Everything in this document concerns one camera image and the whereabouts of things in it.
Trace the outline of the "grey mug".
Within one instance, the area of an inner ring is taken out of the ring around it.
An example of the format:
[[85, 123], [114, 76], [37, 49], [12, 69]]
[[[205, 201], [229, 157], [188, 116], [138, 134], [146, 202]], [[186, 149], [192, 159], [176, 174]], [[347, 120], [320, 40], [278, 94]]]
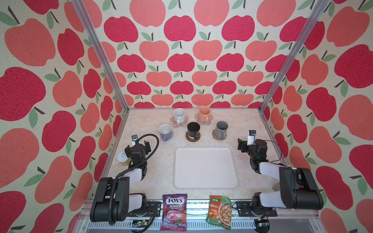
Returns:
[[222, 130], [222, 131], [224, 130], [227, 133], [228, 123], [225, 122], [225, 121], [218, 121], [217, 124], [216, 124], [216, 129], [217, 130]]

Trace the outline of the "green orange soup packet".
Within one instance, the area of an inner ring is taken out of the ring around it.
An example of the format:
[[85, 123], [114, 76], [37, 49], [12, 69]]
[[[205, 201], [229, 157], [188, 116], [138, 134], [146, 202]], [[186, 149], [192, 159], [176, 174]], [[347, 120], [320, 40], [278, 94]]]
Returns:
[[217, 227], [231, 230], [233, 204], [225, 196], [210, 195], [207, 222]]

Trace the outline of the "lavender mug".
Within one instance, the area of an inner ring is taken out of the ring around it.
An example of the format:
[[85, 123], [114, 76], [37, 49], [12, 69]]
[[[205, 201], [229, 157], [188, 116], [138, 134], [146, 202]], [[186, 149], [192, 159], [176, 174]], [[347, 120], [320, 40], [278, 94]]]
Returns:
[[159, 127], [159, 133], [162, 133], [162, 134], [167, 134], [169, 131], [172, 130], [172, 127], [171, 125], [169, 124], [162, 124], [160, 127]]

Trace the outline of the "black mug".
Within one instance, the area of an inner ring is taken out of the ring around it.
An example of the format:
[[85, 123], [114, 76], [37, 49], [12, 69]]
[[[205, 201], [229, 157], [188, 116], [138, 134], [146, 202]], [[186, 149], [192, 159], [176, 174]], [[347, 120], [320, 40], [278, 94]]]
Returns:
[[197, 141], [200, 137], [200, 124], [197, 122], [191, 122], [187, 125], [187, 138], [190, 140]]

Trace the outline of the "aluminium front frame rail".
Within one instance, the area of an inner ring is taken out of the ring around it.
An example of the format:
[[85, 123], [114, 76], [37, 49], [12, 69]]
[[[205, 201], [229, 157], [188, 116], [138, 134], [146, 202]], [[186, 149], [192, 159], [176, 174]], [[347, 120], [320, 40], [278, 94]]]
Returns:
[[[132, 233], [141, 231], [148, 226], [148, 233], [159, 233], [162, 225], [163, 203], [161, 200], [160, 217], [130, 217], [111, 226], [107, 222], [91, 222], [89, 218], [91, 201], [84, 203], [76, 221], [72, 224], [73, 233]], [[187, 232], [189, 233], [226, 233], [222, 227], [211, 225], [207, 222], [209, 209], [208, 200], [188, 200], [187, 207]], [[231, 232], [254, 233], [259, 228], [269, 227], [270, 233], [325, 233], [319, 215], [310, 210], [276, 209], [276, 217], [240, 217], [238, 211], [233, 209]]]

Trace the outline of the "round brown wooden coaster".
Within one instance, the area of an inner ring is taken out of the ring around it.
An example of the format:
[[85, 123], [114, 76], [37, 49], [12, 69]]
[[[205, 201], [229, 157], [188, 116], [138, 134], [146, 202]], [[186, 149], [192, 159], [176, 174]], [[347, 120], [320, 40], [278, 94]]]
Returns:
[[197, 135], [197, 139], [195, 139], [194, 137], [190, 137], [189, 133], [186, 132], [186, 139], [187, 139], [189, 142], [198, 142], [198, 141], [201, 139], [201, 133], [198, 133], [198, 135]]

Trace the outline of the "round grey coaster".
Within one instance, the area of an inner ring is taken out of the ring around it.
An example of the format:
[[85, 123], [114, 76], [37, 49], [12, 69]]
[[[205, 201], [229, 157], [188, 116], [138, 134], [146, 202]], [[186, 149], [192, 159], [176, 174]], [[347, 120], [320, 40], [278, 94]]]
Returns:
[[162, 134], [160, 133], [160, 139], [163, 141], [163, 142], [168, 142], [168, 141], [171, 141], [174, 137], [174, 132], [173, 130], [169, 131], [167, 134]]

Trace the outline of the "white mug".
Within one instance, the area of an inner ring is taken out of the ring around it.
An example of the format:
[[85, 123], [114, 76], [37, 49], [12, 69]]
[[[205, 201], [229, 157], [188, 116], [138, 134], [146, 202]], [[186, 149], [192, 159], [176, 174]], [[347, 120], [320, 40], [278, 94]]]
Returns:
[[186, 121], [186, 111], [182, 108], [175, 109], [174, 120], [177, 125], [181, 125]]

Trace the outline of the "pink flower silicone coaster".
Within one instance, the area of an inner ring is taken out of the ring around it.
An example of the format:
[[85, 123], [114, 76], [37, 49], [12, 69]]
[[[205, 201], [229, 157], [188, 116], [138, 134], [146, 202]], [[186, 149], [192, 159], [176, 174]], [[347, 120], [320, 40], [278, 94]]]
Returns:
[[210, 117], [208, 118], [208, 121], [202, 121], [202, 120], [200, 120], [198, 114], [195, 114], [194, 118], [196, 119], [196, 122], [199, 123], [200, 125], [211, 125], [214, 116], [210, 115]]

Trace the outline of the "aluminium frame post right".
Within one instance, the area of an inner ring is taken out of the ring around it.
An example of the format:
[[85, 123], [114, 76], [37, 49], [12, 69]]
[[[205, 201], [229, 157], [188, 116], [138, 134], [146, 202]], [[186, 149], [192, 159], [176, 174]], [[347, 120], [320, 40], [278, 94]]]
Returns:
[[302, 31], [300, 32], [300, 35], [298, 36], [297, 40], [294, 43], [294, 46], [291, 48], [290, 53], [288, 54], [281, 70], [279, 73], [275, 76], [275, 79], [273, 81], [273, 84], [271, 88], [269, 89], [267, 95], [265, 96], [260, 108], [259, 113], [263, 114], [266, 107], [268, 106], [270, 100], [273, 98], [274, 93], [278, 89], [282, 79], [285, 77], [286, 73], [288, 72], [289, 68], [291, 67], [292, 63], [294, 62], [297, 54], [299, 51], [303, 48], [306, 40], [308, 39], [309, 35], [311, 34], [313, 28], [315, 27], [316, 23], [318, 22], [318, 19], [324, 12], [324, 10], [327, 8], [327, 5], [330, 1], [327, 0], [321, 0], [317, 1], [315, 3], [314, 8], [311, 11], [311, 14], [309, 18], [307, 19], [305, 26], [303, 27]]

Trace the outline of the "round woven rattan coaster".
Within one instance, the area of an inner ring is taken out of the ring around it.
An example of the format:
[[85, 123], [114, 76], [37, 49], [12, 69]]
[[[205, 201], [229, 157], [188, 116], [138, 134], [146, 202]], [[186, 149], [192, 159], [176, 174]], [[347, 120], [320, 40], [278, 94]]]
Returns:
[[212, 137], [217, 140], [217, 141], [223, 141], [223, 140], [226, 140], [227, 138], [227, 133], [226, 131], [222, 131], [222, 130], [217, 130], [217, 129], [214, 129], [212, 131]]

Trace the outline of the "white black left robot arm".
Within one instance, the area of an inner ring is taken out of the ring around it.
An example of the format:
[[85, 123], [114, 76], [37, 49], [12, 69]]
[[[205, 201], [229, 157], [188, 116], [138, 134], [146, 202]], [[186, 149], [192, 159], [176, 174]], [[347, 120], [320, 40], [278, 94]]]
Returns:
[[108, 222], [114, 225], [124, 221], [131, 211], [144, 206], [145, 195], [130, 194], [130, 187], [145, 177], [146, 156], [150, 152], [150, 144], [147, 141], [125, 149], [125, 155], [132, 159], [132, 164], [127, 171], [121, 172], [115, 178], [104, 177], [99, 180], [90, 211], [91, 222]]

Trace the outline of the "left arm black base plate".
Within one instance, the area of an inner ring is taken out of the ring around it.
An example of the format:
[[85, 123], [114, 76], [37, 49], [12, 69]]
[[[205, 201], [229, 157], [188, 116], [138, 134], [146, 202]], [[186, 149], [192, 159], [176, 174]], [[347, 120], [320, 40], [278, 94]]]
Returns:
[[142, 206], [138, 210], [134, 210], [127, 214], [130, 217], [160, 217], [161, 213], [161, 202], [146, 201], [142, 203]]

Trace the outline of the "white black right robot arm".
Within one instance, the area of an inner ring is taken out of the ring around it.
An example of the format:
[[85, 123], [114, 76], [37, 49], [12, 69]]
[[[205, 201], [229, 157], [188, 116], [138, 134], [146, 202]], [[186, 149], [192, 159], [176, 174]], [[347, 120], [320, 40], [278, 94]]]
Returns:
[[279, 181], [279, 189], [270, 193], [258, 192], [252, 198], [253, 210], [273, 208], [321, 210], [324, 203], [310, 169], [292, 168], [267, 160], [267, 141], [238, 139], [238, 150], [250, 156], [252, 170]]

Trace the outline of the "orange pink mug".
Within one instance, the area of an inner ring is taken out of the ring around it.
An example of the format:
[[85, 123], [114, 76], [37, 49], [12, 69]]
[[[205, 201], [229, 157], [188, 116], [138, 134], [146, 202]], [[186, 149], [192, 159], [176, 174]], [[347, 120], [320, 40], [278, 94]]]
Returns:
[[202, 121], [208, 121], [208, 118], [210, 117], [211, 115], [211, 110], [208, 108], [208, 107], [201, 107], [199, 109], [199, 119], [202, 120]]

